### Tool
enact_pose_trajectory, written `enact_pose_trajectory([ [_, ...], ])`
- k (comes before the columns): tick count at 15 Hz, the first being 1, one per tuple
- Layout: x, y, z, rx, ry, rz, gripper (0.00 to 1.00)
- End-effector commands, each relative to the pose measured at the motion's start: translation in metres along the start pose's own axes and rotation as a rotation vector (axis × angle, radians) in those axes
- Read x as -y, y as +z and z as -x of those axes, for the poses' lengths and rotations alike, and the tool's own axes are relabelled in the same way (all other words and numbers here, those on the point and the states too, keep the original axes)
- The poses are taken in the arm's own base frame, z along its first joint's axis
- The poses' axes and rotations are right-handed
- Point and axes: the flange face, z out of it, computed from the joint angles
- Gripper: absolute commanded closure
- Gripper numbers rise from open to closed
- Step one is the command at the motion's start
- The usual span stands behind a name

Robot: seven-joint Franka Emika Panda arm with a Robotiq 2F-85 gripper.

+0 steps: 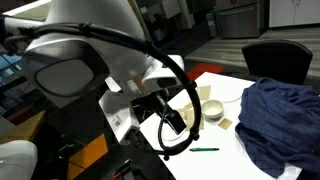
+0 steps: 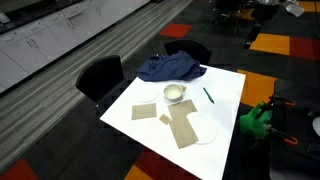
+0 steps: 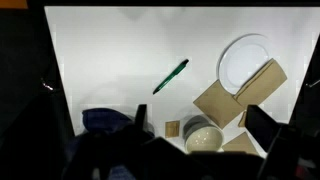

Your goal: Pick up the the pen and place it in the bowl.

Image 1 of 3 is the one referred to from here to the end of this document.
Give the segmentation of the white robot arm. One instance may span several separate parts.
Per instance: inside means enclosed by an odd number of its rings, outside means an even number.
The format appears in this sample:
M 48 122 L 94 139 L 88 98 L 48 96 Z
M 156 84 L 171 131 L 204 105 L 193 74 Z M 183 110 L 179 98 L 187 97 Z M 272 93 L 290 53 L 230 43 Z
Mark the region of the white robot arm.
M 1 43 L 9 53 L 23 44 L 22 70 L 39 90 L 78 97 L 111 77 L 119 92 L 106 91 L 99 105 L 117 141 L 127 141 L 140 124 L 129 103 L 156 93 L 162 80 L 180 85 L 183 60 L 145 38 L 127 0 L 51 0 L 45 20 L 1 17 Z

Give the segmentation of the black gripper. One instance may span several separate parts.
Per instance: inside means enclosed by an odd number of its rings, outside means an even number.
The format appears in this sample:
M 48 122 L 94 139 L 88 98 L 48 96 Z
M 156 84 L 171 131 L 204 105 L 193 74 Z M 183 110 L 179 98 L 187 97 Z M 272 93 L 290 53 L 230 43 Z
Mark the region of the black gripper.
M 167 103 L 167 97 L 160 93 L 151 93 L 147 96 L 140 97 L 131 101 L 133 107 L 139 107 L 143 111 L 154 112 L 164 119 L 171 129 L 180 134 L 186 124 L 177 110 L 174 110 Z

